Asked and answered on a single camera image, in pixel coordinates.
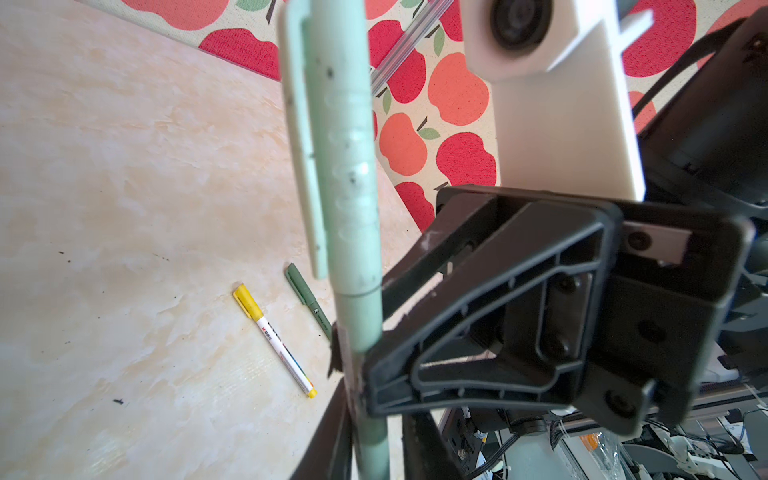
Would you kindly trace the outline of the white yellow-tipped pen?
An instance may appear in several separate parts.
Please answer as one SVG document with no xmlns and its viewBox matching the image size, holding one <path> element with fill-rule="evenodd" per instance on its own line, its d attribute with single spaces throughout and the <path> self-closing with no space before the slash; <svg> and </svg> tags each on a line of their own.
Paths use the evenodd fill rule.
<svg viewBox="0 0 768 480">
<path fill-rule="evenodd" d="M 314 387 L 314 385 L 312 384 L 312 382 L 310 381 L 310 379 L 308 378 L 304 370 L 298 364 L 298 362 L 296 361 L 292 353 L 286 347 L 285 343 L 282 341 L 282 339 L 279 337 L 277 332 L 274 330 L 274 328 L 271 326 L 269 321 L 266 319 L 266 317 L 263 316 L 263 318 L 260 321 L 254 322 L 254 323 L 257 325 L 257 327 L 262 332 L 262 334 L 266 337 L 270 346 L 278 355 L 283 365 L 292 375 L 294 380 L 297 382 L 303 394 L 310 399 L 314 399 L 317 396 L 316 388 Z"/>
</svg>

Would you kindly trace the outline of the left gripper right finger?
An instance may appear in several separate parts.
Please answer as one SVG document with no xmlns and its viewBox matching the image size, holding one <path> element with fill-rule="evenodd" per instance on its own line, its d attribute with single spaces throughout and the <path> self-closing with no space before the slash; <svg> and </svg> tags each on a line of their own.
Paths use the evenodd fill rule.
<svg viewBox="0 0 768 480">
<path fill-rule="evenodd" d="M 402 416 L 402 446 L 406 480 L 463 478 L 456 458 L 444 442 L 431 413 Z"/>
</svg>

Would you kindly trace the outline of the light green pen cap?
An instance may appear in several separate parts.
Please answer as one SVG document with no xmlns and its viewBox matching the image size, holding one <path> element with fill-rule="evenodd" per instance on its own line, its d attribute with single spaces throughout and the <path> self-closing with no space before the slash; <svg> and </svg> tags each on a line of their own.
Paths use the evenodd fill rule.
<svg viewBox="0 0 768 480">
<path fill-rule="evenodd" d="M 312 272 L 365 295 L 382 278 L 365 4 L 290 1 L 278 43 Z"/>
</svg>

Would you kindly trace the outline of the yellow pen cap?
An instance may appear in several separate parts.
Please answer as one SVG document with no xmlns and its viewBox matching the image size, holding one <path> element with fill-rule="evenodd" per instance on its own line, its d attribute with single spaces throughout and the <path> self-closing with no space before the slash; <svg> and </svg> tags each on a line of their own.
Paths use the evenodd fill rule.
<svg viewBox="0 0 768 480">
<path fill-rule="evenodd" d="M 258 322 L 263 318 L 262 310 L 244 284 L 237 286 L 233 291 L 233 297 L 249 319 Z"/>
</svg>

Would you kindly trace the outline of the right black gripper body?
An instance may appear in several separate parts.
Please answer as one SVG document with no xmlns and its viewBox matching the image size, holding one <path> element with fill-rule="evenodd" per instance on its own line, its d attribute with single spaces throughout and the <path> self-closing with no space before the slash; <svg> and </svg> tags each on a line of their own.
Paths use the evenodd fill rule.
<svg viewBox="0 0 768 480">
<path fill-rule="evenodd" d="M 651 408 L 670 425 L 687 416 L 731 308 L 755 226 L 721 210 L 617 205 L 627 222 L 688 234 L 678 264 L 621 252 L 605 283 L 575 406 L 600 426 L 629 435 Z"/>
</svg>

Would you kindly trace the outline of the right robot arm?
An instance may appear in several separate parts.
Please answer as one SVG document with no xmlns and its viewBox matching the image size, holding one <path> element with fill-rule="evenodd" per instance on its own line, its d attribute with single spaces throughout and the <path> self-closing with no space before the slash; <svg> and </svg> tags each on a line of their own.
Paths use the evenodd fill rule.
<svg viewBox="0 0 768 480">
<path fill-rule="evenodd" d="M 712 345 L 767 268 L 767 12 L 695 43 L 703 68 L 640 136 L 646 202 L 442 189 L 385 276 L 394 313 L 454 269 L 366 354 L 376 417 L 574 406 L 627 435 L 684 420 Z"/>
</svg>

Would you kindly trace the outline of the dark green pen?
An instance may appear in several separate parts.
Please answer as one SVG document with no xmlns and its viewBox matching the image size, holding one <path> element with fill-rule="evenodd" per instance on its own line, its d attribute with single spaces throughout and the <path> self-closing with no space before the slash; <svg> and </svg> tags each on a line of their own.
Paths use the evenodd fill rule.
<svg viewBox="0 0 768 480">
<path fill-rule="evenodd" d="M 301 275 L 296 265 L 294 263 L 289 263 L 285 268 L 284 274 L 291 288 L 299 297 L 301 304 L 308 308 L 313 318 L 323 331 L 323 334 L 329 341 L 331 341 L 333 339 L 331 323 L 327 319 L 325 312 L 320 306 L 317 298 L 315 297 L 314 293 Z"/>
</svg>

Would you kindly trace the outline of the light green pen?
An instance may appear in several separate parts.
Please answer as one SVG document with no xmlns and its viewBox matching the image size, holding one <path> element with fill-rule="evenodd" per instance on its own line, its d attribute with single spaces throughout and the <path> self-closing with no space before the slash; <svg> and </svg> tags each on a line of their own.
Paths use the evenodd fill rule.
<svg viewBox="0 0 768 480">
<path fill-rule="evenodd" d="M 370 416 L 364 406 L 362 364 L 383 333 L 379 288 L 360 295 L 334 296 L 347 405 L 354 422 L 354 449 L 360 479 L 390 477 L 387 420 Z"/>
</svg>

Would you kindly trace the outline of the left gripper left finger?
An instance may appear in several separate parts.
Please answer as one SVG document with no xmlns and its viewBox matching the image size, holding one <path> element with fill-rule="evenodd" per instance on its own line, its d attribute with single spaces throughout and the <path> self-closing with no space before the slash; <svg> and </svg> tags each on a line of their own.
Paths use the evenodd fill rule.
<svg viewBox="0 0 768 480">
<path fill-rule="evenodd" d="M 341 380 L 291 480 L 350 480 L 353 420 Z"/>
</svg>

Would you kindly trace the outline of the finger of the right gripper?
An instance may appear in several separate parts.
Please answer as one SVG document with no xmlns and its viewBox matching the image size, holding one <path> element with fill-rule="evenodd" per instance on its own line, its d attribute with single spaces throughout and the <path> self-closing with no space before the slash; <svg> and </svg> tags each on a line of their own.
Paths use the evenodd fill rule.
<svg viewBox="0 0 768 480">
<path fill-rule="evenodd" d="M 521 307 L 506 298 L 513 271 L 528 266 L 528 218 L 517 218 L 528 207 L 526 190 L 465 185 L 438 194 L 440 212 L 407 254 L 385 275 L 383 315 L 389 319 L 439 269 L 453 260 L 458 269 L 448 284 L 422 298 L 408 321 L 431 321 L 442 313 L 481 312 L 480 319 L 514 321 Z"/>
<path fill-rule="evenodd" d="M 365 356 L 370 414 L 560 408 L 576 400 L 621 213 L 606 202 L 533 200 L 516 217 L 524 216 L 528 266 L 513 271 L 522 283 L 510 280 L 506 295 L 522 308 L 520 318 L 482 321 L 481 312 L 445 312 L 408 321 L 406 313 Z M 432 290 L 447 285 L 458 266 L 453 260 L 442 267 L 446 275 Z M 414 307 L 426 306 L 422 298 Z"/>
</svg>

